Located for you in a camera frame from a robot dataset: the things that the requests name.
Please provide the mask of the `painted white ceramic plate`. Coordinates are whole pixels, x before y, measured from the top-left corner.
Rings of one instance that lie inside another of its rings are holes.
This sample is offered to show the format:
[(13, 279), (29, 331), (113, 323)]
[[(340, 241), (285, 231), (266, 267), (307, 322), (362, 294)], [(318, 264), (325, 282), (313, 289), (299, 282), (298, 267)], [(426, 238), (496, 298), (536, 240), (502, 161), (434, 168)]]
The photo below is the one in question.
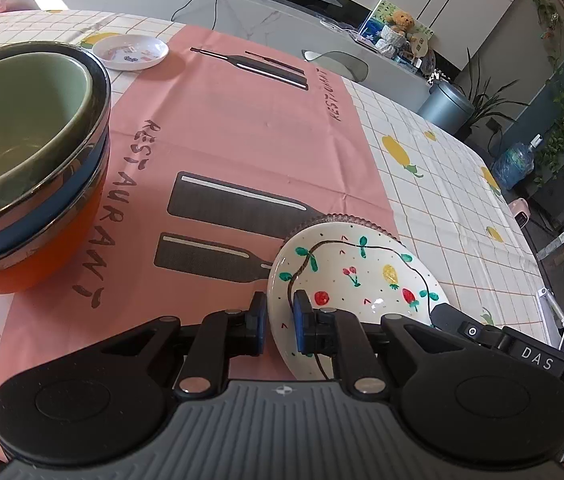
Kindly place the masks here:
[(312, 307), (349, 311), (377, 324), (396, 313), (428, 325), (429, 313), (448, 301), (441, 285), (414, 252), (381, 232), (343, 222), (311, 226), (285, 242), (268, 279), (268, 315), (277, 350), (299, 380), (333, 374), (327, 356), (297, 349), (291, 300), (303, 289)]

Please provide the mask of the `clear glass plate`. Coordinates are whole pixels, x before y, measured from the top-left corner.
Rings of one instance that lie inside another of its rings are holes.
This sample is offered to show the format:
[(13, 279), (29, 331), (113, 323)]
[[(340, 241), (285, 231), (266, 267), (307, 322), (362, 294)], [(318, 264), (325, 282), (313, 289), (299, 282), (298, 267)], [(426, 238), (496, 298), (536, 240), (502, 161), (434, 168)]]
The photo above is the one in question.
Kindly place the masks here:
[(363, 219), (363, 218), (360, 218), (360, 217), (355, 217), (355, 216), (352, 216), (351, 214), (323, 214), (323, 216), (314, 217), (311, 220), (309, 220), (307, 222), (303, 222), (302, 224), (299, 224), (299, 226), (296, 226), (295, 229), (293, 229), (291, 232), (289, 232), (288, 236), (284, 238), (284, 242), (288, 242), (289, 240), (291, 240), (296, 234), (298, 234), (302, 230), (308, 229), (311, 226), (317, 226), (318, 224), (329, 223), (329, 222), (343, 222), (343, 223), (346, 223), (346, 224), (359, 224), (359, 226), (365, 226), (366, 228), (369, 228), (369, 229), (372, 229), (374, 231), (381, 232), (381, 233), (383, 233), (387, 236), (390, 236), (394, 240), (397, 239), (393, 234), (391, 234), (390, 232), (388, 232), (387, 230), (383, 229), (381, 226), (378, 226), (378, 224), (375, 224), (374, 222), (372, 222), (370, 220)]

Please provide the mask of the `orange steel bowl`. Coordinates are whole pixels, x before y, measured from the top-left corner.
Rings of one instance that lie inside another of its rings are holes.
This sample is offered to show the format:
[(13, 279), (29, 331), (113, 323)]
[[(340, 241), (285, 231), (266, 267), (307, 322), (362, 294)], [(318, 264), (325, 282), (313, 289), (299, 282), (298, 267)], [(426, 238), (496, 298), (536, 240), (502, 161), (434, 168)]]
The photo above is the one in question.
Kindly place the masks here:
[(61, 215), (27, 244), (24, 258), (0, 269), (0, 294), (21, 292), (58, 272), (76, 254), (90, 230), (103, 193), (110, 146), (105, 145), (96, 173)]

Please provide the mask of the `green ceramic bowl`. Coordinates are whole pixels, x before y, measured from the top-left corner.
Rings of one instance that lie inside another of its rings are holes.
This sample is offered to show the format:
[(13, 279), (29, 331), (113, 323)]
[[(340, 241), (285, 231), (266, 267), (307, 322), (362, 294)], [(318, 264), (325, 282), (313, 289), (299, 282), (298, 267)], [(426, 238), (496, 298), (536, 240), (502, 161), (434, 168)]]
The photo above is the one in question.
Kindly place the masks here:
[(50, 177), (90, 130), (94, 81), (67, 54), (0, 58), (0, 210)]

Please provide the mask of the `small white saucer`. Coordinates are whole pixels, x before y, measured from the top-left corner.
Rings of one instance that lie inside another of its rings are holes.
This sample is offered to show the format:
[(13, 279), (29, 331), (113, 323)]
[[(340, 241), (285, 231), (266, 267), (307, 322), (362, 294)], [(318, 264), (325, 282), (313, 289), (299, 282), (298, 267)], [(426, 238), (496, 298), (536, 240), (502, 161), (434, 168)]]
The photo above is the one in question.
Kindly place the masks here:
[(169, 53), (167, 44), (143, 35), (109, 36), (93, 44), (92, 53), (109, 70), (138, 72), (163, 62)]

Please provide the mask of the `white phone stand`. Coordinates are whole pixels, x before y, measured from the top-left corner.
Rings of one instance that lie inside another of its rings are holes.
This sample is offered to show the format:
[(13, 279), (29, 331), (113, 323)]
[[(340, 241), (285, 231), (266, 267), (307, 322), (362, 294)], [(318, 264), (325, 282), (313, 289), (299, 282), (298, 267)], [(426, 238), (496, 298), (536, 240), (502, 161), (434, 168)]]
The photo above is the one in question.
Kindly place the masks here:
[[(564, 247), (564, 230), (554, 240), (544, 246), (536, 255), (539, 261), (543, 261), (560, 248)], [(564, 309), (557, 302), (553, 292), (546, 286), (536, 292), (539, 301), (542, 320), (546, 327), (548, 343), (559, 349), (564, 334)]]

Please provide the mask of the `pink small heater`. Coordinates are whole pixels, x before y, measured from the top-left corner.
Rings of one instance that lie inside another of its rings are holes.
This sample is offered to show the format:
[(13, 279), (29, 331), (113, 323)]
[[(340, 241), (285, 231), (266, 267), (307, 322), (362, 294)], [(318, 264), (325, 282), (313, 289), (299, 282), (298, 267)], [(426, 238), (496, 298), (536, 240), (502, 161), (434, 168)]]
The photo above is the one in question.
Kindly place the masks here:
[(518, 226), (521, 229), (524, 228), (531, 219), (531, 212), (527, 201), (519, 197), (516, 200), (512, 200), (508, 206)]

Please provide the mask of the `checked lemon tablecloth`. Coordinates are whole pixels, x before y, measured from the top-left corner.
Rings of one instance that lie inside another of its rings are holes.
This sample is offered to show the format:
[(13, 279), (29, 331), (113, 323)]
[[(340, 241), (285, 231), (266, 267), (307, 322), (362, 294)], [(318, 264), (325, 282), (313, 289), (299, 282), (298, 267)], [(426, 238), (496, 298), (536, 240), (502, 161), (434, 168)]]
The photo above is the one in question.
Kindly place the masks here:
[(270, 262), (278, 235), (250, 223), (351, 214), (398, 237), (454, 306), (544, 339), (542, 278), (485, 162), (392, 99), (231, 35), (96, 11), (0, 14), (0, 47), (92, 47), (118, 34), (166, 41), (141, 73), (111, 72), (111, 155), (102, 198), (66, 266), (0, 295), (0, 384), (171, 313), (196, 322), (265, 288), (154, 262), (165, 233)]

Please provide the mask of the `blue water jug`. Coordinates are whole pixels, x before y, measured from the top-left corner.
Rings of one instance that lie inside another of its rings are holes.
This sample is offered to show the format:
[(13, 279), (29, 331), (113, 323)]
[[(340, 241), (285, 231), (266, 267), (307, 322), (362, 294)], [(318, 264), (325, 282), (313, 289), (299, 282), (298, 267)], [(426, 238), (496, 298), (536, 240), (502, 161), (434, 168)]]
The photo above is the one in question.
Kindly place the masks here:
[(528, 144), (517, 142), (493, 164), (491, 174), (501, 190), (510, 191), (534, 169), (534, 152), (543, 142), (537, 134)]

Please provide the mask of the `grey trash can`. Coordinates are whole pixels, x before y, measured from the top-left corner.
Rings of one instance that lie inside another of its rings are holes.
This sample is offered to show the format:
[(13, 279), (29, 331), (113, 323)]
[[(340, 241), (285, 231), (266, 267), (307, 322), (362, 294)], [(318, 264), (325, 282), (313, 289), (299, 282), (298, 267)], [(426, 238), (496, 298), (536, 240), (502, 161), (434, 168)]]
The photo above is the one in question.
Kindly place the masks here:
[(419, 107), (417, 115), (447, 133), (455, 134), (468, 122), (474, 112), (474, 105), (462, 91), (454, 84), (439, 80), (431, 86), (429, 96)]

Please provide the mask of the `white round stool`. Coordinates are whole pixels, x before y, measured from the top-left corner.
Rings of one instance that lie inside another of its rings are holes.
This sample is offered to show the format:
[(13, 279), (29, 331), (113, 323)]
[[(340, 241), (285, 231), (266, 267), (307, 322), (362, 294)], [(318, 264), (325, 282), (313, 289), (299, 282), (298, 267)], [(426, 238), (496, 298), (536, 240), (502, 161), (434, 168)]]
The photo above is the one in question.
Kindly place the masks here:
[(370, 67), (367, 63), (347, 52), (329, 51), (320, 53), (312, 50), (302, 50), (301, 54), (307, 62), (325, 68), (325, 70), (329, 70), (358, 84), (369, 76)]

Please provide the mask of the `green potted plant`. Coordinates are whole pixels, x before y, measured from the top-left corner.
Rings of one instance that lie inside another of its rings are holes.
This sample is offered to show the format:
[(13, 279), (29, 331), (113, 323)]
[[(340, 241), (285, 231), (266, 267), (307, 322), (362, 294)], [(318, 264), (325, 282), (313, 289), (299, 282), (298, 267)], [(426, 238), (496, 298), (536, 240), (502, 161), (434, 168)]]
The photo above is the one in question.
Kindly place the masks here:
[(507, 99), (504, 92), (518, 84), (519, 80), (515, 79), (508, 84), (503, 84), (502, 87), (496, 90), (490, 90), (491, 79), (485, 81), (481, 79), (481, 64), (479, 54), (470, 53), (466, 49), (468, 70), (468, 87), (464, 88), (457, 82), (454, 82), (454, 87), (460, 91), (460, 95), (465, 98), (470, 105), (472, 105), (472, 114), (468, 117), (465, 124), (458, 129), (455, 135), (458, 140), (465, 141), (472, 135), (472, 128), (482, 122), (483, 119), (490, 118), (503, 118), (509, 122), (516, 122), (516, 119), (502, 113), (500, 108), (504, 105), (515, 105), (526, 108), (528, 103)]

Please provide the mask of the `colourful picture book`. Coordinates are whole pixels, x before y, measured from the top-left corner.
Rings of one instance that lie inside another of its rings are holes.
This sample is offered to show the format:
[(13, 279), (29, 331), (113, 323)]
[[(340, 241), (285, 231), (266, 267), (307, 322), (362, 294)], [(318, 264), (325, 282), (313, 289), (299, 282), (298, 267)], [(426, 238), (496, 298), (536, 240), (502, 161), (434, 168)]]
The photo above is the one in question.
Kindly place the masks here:
[(387, 58), (423, 58), (434, 32), (388, 0), (379, 0), (360, 26), (358, 40)]

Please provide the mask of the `teddy bear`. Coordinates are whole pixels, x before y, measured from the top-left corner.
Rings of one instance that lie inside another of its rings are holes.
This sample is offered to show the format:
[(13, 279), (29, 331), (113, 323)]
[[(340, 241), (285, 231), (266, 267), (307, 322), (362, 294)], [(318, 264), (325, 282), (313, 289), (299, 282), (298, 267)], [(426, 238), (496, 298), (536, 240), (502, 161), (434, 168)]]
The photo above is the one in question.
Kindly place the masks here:
[(391, 21), (393, 24), (391, 24), (390, 28), (400, 36), (407, 36), (408, 32), (415, 25), (413, 16), (401, 9), (393, 11), (393, 14), (391, 14)]

